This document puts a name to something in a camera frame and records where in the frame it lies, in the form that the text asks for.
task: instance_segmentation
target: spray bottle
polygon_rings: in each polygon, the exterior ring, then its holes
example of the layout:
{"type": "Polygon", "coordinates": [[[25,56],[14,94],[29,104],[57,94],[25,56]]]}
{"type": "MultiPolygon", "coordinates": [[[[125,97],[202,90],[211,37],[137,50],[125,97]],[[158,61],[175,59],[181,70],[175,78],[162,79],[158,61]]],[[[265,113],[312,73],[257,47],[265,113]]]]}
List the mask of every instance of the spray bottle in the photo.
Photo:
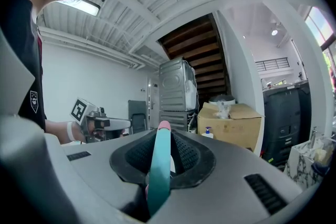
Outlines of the spray bottle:
{"type": "Polygon", "coordinates": [[[214,138],[214,134],[211,133],[211,132],[209,131],[210,128],[211,128],[211,127],[206,127],[206,128],[205,128],[206,131],[205,131],[205,133],[202,134],[202,135],[203,135],[203,136],[206,136],[206,137],[214,138]]]}

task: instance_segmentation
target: white wristband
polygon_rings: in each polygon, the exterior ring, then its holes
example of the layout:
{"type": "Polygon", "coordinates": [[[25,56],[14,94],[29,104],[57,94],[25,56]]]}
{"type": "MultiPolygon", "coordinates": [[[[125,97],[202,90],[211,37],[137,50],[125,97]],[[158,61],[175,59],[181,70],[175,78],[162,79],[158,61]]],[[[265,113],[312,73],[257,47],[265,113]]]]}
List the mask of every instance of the white wristband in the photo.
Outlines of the white wristband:
{"type": "Polygon", "coordinates": [[[76,139],[74,138],[74,135],[72,134],[72,121],[68,122],[67,125],[67,132],[68,132],[68,137],[71,141],[76,141],[76,139]]]}

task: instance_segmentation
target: cardboard box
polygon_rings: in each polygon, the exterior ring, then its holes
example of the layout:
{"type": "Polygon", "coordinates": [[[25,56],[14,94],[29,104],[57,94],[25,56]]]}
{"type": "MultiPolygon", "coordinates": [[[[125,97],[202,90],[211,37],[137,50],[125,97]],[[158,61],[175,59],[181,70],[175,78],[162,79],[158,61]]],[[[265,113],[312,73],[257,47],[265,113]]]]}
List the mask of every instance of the cardboard box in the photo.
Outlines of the cardboard box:
{"type": "Polygon", "coordinates": [[[218,107],[204,103],[198,114],[198,134],[205,133],[210,126],[214,139],[236,144],[241,147],[250,147],[254,151],[261,124],[261,115],[245,104],[231,105],[230,119],[216,117],[218,107]]]}

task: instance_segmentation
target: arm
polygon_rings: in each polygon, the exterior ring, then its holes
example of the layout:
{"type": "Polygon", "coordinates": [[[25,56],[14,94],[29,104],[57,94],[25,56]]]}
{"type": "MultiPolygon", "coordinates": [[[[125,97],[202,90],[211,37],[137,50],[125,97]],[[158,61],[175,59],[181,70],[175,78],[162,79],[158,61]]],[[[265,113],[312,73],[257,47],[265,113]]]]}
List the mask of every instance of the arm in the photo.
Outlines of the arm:
{"type": "MultiPolygon", "coordinates": [[[[70,143],[68,132],[68,122],[53,122],[46,120],[46,133],[57,136],[60,144],[70,143]]],[[[77,141],[85,142],[85,137],[80,130],[80,126],[77,122],[72,123],[72,134],[77,141]]]]}

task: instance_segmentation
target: black t-shirt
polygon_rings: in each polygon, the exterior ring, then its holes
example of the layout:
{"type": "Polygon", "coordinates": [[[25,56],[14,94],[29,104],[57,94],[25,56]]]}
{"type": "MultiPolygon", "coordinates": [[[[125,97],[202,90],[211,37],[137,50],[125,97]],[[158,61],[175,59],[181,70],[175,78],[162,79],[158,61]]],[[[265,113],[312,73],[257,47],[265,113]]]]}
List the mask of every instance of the black t-shirt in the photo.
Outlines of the black t-shirt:
{"type": "Polygon", "coordinates": [[[37,25],[31,18],[32,6],[29,0],[11,0],[1,15],[0,26],[15,54],[35,77],[19,115],[34,121],[45,130],[41,46],[38,44],[37,25]]]}

